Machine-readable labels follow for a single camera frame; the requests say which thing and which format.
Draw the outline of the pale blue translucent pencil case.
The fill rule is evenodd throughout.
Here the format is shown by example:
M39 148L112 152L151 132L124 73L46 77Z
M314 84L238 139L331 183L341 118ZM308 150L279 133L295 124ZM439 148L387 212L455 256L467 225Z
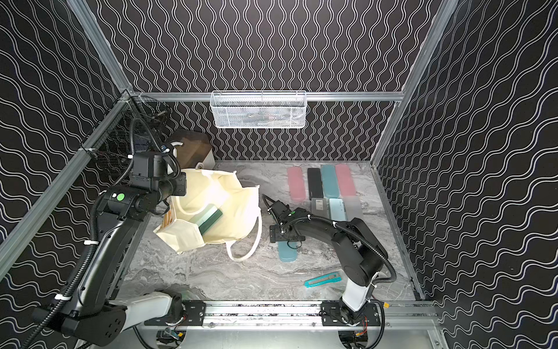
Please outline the pale blue translucent pencil case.
M292 263L297 259L298 252L296 248L289 247L287 241L279 241L278 246L278 256L279 260L283 263Z

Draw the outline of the grey pencil case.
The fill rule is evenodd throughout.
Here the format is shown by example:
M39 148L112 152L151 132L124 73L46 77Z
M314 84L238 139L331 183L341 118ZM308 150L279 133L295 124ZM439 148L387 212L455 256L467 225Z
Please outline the grey pencil case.
M328 199L312 198L311 212L313 215L317 215L323 218L329 218Z

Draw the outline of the cream canvas tote bag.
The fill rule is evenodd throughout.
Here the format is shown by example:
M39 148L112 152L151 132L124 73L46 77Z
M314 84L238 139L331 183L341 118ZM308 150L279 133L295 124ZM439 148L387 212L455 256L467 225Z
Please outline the cream canvas tote bag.
M244 187L235 172L183 170L186 195L173 195L170 210L154 230L176 253L196 250L207 244L224 244L234 262L249 259L262 238L260 187ZM232 246L253 230L251 249L234 255Z

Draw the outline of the green pencil case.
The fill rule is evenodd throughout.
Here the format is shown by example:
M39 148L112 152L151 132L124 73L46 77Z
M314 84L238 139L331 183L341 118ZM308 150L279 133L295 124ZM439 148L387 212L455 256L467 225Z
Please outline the green pencil case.
M209 204L194 215L190 222L198 227L201 235L204 235L221 217L222 211L214 204Z

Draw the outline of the light blue pencil case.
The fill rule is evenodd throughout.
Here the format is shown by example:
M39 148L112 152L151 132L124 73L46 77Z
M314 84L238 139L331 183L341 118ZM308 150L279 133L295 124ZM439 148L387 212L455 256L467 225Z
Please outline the light blue pencil case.
M346 221L347 215L344 207L344 201L340 198L331 198L328 200L329 215L333 221Z

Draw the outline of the pink pencil case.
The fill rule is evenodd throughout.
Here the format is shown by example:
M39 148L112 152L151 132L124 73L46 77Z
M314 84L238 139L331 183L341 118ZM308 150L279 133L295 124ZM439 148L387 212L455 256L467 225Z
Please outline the pink pencil case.
M347 164L337 164L335 170L341 196L356 196L357 191L350 167Z
M292 202L303 202L306 199L306 189L302 168L289 167L287 169L287 182Z

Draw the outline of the black pencil case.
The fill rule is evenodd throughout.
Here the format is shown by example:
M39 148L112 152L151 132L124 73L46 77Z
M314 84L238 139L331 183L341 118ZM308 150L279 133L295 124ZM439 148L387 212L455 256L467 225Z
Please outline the black pencil case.
M311 199L323 199L323 182L320 168L309 168L307 170L307 182L309 197Z

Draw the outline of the teal utility knife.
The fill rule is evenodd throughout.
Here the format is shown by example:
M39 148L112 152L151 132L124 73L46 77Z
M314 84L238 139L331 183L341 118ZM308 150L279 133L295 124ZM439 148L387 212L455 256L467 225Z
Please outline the teal utility knife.
M325 284L337 283L342 280L341 275L338 272L328 273L322 276L315 277L313 279L306 280L304 285L306 288L314 288L317 286L322 286Z

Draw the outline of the teal translucent pencil case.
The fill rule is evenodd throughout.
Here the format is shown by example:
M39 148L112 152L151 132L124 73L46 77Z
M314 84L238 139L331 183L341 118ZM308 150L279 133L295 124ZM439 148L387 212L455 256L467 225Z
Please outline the teal translucent pencil case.
M340 190L334 165L324 164L321 167L321 179L324 197L327 199L338 199L340 197Z

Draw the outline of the translucent clear pencil case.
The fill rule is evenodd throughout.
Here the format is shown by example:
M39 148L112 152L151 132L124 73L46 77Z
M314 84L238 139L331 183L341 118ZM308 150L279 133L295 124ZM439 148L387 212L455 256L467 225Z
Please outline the translucent clear pencil case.
M363 208L358 196L346 196L343 198L347 221L355 218L364 220Z

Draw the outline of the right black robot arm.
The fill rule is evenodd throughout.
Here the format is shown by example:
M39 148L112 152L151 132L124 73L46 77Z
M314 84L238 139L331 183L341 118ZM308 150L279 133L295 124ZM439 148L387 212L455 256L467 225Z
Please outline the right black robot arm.
M300 207L291 209L280 201L273 202L267 212L276 222L270 227L272 242L313 238L334 249L348 280L333 318L350 326L363 323L372 289L398 278L388 252L371 229L360 218L333 220Z

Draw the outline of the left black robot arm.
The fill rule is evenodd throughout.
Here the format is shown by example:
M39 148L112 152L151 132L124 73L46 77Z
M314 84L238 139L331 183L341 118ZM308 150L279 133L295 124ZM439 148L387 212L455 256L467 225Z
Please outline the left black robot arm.
M170 197L187 192L186 174L171 147L161 144L145 119L132 119L129 143L132 159L124 173L128 182L117 181L95 200L78 265L55 299L34 309L37 326L22 348L30 348L44 329L106 346L127 327L131 307L108 300L119 263L145 218Z

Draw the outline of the brown lidded storage box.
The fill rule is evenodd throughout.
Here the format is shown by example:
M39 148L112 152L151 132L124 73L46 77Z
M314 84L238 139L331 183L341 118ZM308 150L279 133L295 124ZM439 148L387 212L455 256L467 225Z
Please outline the brown lidded storage box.
M215 167L213 147L205 133L178 129L164 145L171 148L180 170L213 170Z

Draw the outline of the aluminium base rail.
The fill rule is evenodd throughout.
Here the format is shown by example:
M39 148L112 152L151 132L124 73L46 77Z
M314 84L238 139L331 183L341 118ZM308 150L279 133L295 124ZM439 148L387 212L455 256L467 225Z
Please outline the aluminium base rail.
M130 300L112 300L111 305L126 307L126 328L175 327L179 330L433 330L437 311L431 302L378 302L365 300L352 309L340 300L319 301L200 301L183 302L175 322L164 321L171 300L157 294Z

